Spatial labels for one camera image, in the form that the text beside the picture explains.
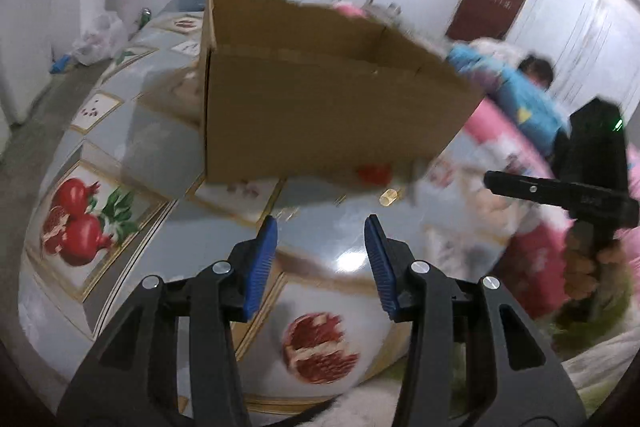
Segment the green leaf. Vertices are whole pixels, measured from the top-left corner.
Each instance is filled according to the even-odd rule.
[[[107,203],[102,209],[102,213],[107,216],[109,219],[114,221],[115,219],[115,205],[118,202],[118,199],[122,195],[120,187],[117,187],[111,194],[109,194],[109,198],[107,198]]]
[[[123,210],[122,212],[119,212],[116,214],[116,221],[127,221],[128,219],[131,219],[131,210],[128,208],[127,210]]]
[[[105,206],[107,205],[114,205],[116,204],[116,202],[118,201],[118,198],[120,197],[121,191],[120,191],[120,187],[116,187],[113,192],[111,194],[109,194],[109,197],[107,198],[107,204],[105,204]]]
[[[138,226],[133,221],[123,221],[116,226],[118,230],[118,242],[122,243],[129,235],[138,231]]]
[[[130,190],[129,192],[127,192],[120,199],[120,201],[118,201],[118,203],[116,203],[116,208],[128,208],[128,207],[130,207],[131,203],[133,203],[133,198],[134,197],[135,197],[135,194],[133,193],[133,190]]]

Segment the red door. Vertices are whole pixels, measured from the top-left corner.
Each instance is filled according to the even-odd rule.
[[[447,37],[472,41],[480,37],[502,39],[525,0],[462,0]]]

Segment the plastic bag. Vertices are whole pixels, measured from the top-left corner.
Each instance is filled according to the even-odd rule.
[[[97,16],[82,34],[76,39],[71,51],[78,62],[89,66],[105,58],[113,58],[127,45],[129,35],[124,23],[116,12],[106,12]]]

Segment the pomegranate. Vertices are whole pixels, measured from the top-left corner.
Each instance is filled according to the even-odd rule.
[[[111,236],[102,233],[100,221],[84,214],[68,223],[60,241],[60,257],[71,266],[84,266],[94,260],[102,248],[109,248]]]
[[[284,334],[282,356],[289,372],[306,383],[331,383],[346,377],[360,354],[350,350],[342,317],[309,313],[293,321]]]
[[[60,253],[62,250],[62,236],[66,230],[69,214],[61,206],[54,206],[47,214],[47,219],[42,226],[42,246],[50,255]]]
[[[95,182],[87,187],[78,178],[66,180],[53,195],[51,206],[61,206],[74,219],[81,217],[89,204],[89,199],[98,192],[100,184]]]

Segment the cardboard box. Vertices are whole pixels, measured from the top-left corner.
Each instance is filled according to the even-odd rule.
[[[437,157],[482,94],[396,30],[285,0],[207,0],[212,183]]]

